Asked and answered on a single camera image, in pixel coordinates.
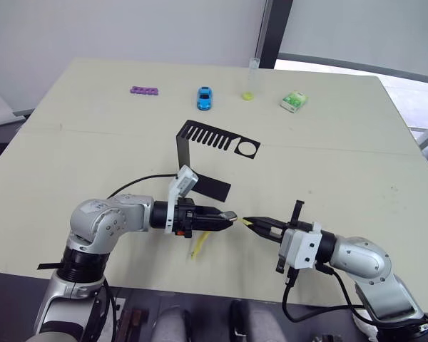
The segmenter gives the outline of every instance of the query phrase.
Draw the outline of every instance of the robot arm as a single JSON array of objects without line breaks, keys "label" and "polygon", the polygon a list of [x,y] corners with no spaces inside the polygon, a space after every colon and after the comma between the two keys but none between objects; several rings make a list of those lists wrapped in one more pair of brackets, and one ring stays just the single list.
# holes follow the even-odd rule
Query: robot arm
[{"label": "robot arm", "polygon": [[427,323],[407,324],[426,318],[404,283],[393,274],[389,255],[361,237],[335,236],[322,231],[316,222],[298,221],[303,204],[297,201],[290,222],[269,217],[244,218],[255,233],[280,243],[276,271],[283,273],[288,264],[289,276],[297,275],[299,269],[314,265],[321,269],[320,265],[328,262],[354,280],[357,295],[379,331],[382,327],[385,337],[381,341],[428,341]]},{"label": "robot arm", "polygon": [[64,341],[67,336],[75,341],[96,341],[101,330],[99,317],[105,314],[99,296],[105,282],[103,271],[123,234],[147,232],[153,227],[192,237],[193,230],[220,231],[231,226],[236,220],[234,212],[178,198],[195,183],[196,175],[183,167],[170,184],[168,202],[154,202],[150,196],[117,195],[80,203],[71,215],[61,262],[39,266],[56,270],[35,321],[36,336],[30,341]]}]

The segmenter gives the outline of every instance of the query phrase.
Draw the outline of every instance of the circular hole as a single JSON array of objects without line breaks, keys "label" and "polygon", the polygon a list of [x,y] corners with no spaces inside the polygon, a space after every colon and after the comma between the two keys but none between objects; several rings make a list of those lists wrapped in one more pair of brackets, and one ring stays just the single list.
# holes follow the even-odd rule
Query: circular hole
[{"label": "circular hole", "polygon": [[254,144],[248,141],[244,141],[238,145],[239,151],[244,155],[253,155],[257,152],[257,148]]}]

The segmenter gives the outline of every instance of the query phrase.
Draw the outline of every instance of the table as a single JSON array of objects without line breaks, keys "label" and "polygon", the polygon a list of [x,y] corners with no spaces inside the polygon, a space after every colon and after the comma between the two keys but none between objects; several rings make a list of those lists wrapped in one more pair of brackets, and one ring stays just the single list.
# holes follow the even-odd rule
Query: table
[{"label": "table", "polygon": [[[61,258],[74,207],[130,180],[175,172],[175,134],[191,119],[262,144],[254,160],[191,145],[197,171],[232,184],[225,203],[191,193],[196,203],[286,220],[295,200],[304,200],[301,220],[387,250],[394,272],[428,311],[428,162],[380,81],[260,70],[261,87],[247,102],[240,97],[247,73],[75,60],[0,157],[0,272],[50,277],[36,266]],[[131,86],[157,87],[159,95],[132,95]],[[200,86],[213,89],[208,112],[195,106]],[[279,106],[294,89],[309,95],[296,114]],[[149,180],[128,191],[165,200],[168,182]],[[114,286],[281,299],[276,243],[237,222],[211,234],[191,260],[194,244],[161,230],[128,234],[106,276]],[[347,285],[356,298],[353,283]],[[306,270],[289,300],[330,305],[342,294],[334,279]]]}]

